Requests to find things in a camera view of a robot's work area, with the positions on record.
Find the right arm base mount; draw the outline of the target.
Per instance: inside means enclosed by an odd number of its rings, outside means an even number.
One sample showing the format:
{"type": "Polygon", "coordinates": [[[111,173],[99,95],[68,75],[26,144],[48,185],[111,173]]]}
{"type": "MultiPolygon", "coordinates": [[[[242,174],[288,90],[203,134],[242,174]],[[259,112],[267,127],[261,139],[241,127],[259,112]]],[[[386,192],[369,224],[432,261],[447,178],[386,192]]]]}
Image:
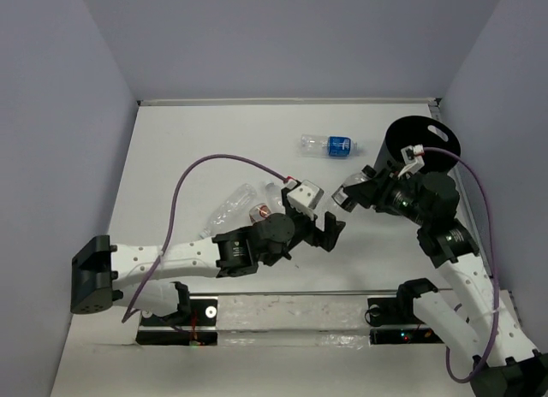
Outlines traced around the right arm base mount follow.
{"type": "Polygon", "coordinates": [[[405,281],[395,295],[367,300],[364,319],[370,327],[373,346],[442,344],[440,337],[413,312],[413,300],[438,288],[426,278],[405,281]]]}

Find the red-capped red-label bottle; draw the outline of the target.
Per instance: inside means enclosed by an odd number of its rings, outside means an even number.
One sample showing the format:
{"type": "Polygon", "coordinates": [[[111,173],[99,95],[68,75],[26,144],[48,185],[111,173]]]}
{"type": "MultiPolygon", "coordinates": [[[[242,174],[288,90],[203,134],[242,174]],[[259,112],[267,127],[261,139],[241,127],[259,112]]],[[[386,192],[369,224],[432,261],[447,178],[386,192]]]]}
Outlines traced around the red-capped red-label bottle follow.
{"type": "Polygon", "coordinates": [[[261,222],[272,214],[271,209],[265,203],[256,204],[249,212],[249,218],[252,224],[261,222]]]}

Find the blue-label clear bottle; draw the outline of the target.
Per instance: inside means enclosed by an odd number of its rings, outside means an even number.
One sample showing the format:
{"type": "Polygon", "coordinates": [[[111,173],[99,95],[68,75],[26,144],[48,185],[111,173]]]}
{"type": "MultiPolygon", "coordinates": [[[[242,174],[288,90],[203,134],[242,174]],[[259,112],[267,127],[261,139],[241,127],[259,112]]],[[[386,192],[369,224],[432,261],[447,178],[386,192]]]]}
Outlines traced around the blue-label clear bottle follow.
{"type": "Polygon", "coordinates": [[[363,147],[346,136],[319,136],[303,134],[298,150],[305,157],[349,158],[364,153],[363,147]]]}

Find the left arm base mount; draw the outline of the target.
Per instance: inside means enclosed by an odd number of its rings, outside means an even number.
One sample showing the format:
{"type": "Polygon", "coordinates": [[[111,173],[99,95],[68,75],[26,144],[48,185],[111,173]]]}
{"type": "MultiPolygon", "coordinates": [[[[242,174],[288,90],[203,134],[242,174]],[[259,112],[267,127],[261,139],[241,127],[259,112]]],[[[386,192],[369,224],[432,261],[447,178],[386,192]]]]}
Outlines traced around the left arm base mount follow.
{"type": "Polygon", "coordinates": [[[158,317],[141,316],[135,341],[141,346],[213,347],[217,345],[218,297],[189,292],[174,284],[179,296],[175,312],[158,317]]]}

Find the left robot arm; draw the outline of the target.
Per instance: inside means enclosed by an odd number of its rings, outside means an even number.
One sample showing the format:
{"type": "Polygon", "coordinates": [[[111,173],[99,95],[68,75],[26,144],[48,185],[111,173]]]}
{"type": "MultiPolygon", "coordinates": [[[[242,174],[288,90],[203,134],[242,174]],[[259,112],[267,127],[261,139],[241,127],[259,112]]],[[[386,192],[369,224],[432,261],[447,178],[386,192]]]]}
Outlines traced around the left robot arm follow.
{"type": "Polygon", "coordinates": [[[91,238],[71,261],[70,310],[95,314],[112,306],[147,311],[167,322],[188,318],[188,288],[182,277],[226,278],[254,274],[259,266],[290,259],[300,243],[330,252],[345,223],[330,212],[318,228],[314,212],[322,190],[302,183],[281,191],[285,211],[251,226],[190,243],[114,245],[110,236],[91,238]]]}

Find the white-capped clear bottle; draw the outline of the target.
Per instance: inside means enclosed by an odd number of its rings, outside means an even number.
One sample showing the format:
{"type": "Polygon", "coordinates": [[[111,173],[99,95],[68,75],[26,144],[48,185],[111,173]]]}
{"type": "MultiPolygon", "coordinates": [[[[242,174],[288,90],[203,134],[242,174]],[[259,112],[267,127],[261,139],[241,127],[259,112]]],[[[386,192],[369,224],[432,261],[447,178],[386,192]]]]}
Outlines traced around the white-capped clear bottle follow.
{"type": "Polygon", "coordinates": [[[266,203],[272,213],[284,213],[281,187],[273,181],[265,181],[262,184],[265,192],[266,203]]]}

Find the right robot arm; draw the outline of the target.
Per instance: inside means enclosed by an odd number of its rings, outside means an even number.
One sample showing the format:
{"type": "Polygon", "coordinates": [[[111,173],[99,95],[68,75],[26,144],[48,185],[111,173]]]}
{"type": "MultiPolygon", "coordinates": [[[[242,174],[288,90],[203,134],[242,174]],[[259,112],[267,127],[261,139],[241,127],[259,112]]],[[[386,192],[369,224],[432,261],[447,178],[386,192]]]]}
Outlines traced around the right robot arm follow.
{"type": "Polygon", "coordinates": [[[421,320],[470,368],[463,381],[477,396],[544,396],[547,356],[530,341],[500,299],[495,271],[486,267],[474,237],[457,219],[460,195],[445,173],[398,176],[371,167],[351,175],[334,200],[403,216],[418,225],[420,248],[458,298],[442,300],[426,278],[406,281],[394,301],[405,322],[421,320]]]}

